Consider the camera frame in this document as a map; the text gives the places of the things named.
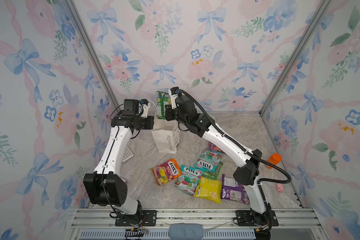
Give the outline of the white paper gift bag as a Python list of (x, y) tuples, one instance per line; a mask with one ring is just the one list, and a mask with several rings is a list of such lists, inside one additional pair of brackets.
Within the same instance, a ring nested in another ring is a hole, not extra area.
[(180, 130), (177, 121), (167, 121), (154, 118), (152, 135), (158, 151), (165, 154), (175, 154), (180, 144)]

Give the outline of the purple snack bag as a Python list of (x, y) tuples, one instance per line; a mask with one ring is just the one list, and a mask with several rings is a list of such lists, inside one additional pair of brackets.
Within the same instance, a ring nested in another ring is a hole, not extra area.
[(234, 178), (222, 175), (222, 200), (230, 200), (249, 205), (250, 200), (242, 184), (238, 183)]

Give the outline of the purple pink Fox's candy bag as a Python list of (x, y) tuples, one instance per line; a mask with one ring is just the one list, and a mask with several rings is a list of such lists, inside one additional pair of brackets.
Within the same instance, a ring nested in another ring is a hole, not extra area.
[(209, 142), (209, 150), (216, 151), (219, 153), (224, 153), (218, 146), (216, 146), (212, 142)]

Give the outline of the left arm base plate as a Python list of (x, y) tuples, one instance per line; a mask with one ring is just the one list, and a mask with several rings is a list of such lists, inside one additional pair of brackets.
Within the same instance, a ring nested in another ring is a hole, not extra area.
[(115, 218), (116, 227), (154, 227), (157, 221), (156, 210), (138, 210), (134, 215), (117, 213)]

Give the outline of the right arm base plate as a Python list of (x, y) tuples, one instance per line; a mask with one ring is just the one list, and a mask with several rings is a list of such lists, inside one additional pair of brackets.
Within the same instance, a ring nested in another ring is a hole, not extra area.
[(234, 223), (240, 227), (264, 227), (270, 222), (272, 227), (279, 226), (278, 218), (273, 210), (259, 214), (252, 210), (236, 210)]

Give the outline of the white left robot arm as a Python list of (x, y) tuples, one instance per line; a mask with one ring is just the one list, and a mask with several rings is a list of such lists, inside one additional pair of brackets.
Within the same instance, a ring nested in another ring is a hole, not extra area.
[(138, 226), (143, 222), (142, 205), (128, 196), (128, 186), (121, 178), (121, 165), (134, 130), (152, 130), (154, 117), (115, 116), (105, 152), (94, 171), (85, 174), (83, 183), (90, 202), (110, 206), (116, 225)]

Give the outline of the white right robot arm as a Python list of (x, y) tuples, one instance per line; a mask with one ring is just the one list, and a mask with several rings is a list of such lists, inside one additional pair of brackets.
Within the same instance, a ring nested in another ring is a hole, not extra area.
[(166, 105), (166, 119), (185, 125), (189, 132), (218, 146), (238, 166), (233, 174), (236, 182), (244, 186), (250, 199), (250, 211), (257, 226), (272, 226), (272, 213), (259, 180), (259, 157), (251, 149), (238, 143), (224, 132), (205, 110), (199, 114), (199, 103), (187, 95), (170, 95)]

